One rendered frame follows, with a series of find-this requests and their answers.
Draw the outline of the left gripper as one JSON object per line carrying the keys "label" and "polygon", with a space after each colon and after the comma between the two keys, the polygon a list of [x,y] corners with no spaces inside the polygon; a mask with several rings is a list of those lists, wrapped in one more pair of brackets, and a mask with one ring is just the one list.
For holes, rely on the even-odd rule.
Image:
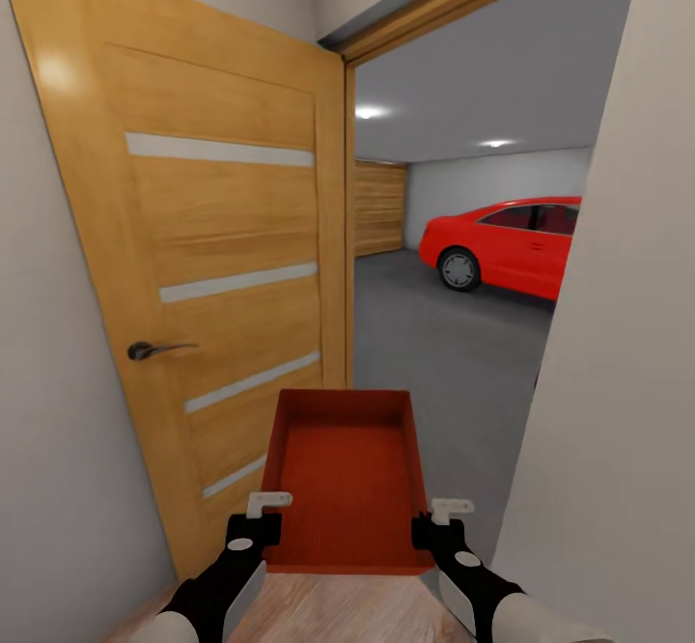
{"label": "left gripper", "polygon": [[247,519],[246,515],[232,515],[228,519],[226,535],[227,545],[232,538],[245,529],[256,529],[262,538],[264,545],[279,545],[281,537],[282,515],[263,513],[261,518]]}

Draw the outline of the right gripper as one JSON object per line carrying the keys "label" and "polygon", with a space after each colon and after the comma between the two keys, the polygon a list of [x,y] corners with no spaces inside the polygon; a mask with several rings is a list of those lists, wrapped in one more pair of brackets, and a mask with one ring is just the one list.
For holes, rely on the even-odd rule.
{"label": "right gripper", "polygon": [[443,538],[456,538],[465,543],[464,523],[459,518],[449,518],[450,524],[439,526],[430,517],[421,515],[411,520],[412,544],[415,549],[428,549],[434,557],[435,548]]}

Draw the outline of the storage box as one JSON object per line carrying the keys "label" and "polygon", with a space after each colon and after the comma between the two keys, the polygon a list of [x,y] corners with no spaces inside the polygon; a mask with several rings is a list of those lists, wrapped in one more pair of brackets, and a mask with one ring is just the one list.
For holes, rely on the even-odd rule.
{"label": "storage box", "polygon": [[262,492],[289,492],[267,573],[417,576],[436,566],[412,544],[428,517],[410,392],[281,389]]}

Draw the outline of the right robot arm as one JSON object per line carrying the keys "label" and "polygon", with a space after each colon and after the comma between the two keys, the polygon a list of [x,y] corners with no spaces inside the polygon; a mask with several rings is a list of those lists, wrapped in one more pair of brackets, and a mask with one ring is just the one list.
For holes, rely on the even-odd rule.
{"label": "right robot arm", "polygon": [[445,607],[476,643],[623,643],[604,629],[557,612],[486,569],[465,544],[464,523],[449,518],[472,514],[471,500],[437,497],[431,507],[434,515],[411,520],[412,544],[431,551],[440,569]]}

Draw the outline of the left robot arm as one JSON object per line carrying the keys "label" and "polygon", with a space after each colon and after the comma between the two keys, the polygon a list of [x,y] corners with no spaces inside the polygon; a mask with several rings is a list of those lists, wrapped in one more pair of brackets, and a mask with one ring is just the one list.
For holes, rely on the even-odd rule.
{"label": "left robot arm", "polygon": [[289,492],[252,491],[246,515],[228,519],[225,551],[125,643],[225,643],[262,591],[265,545],[279,545],[282,515],[263,508],[292,504]]}

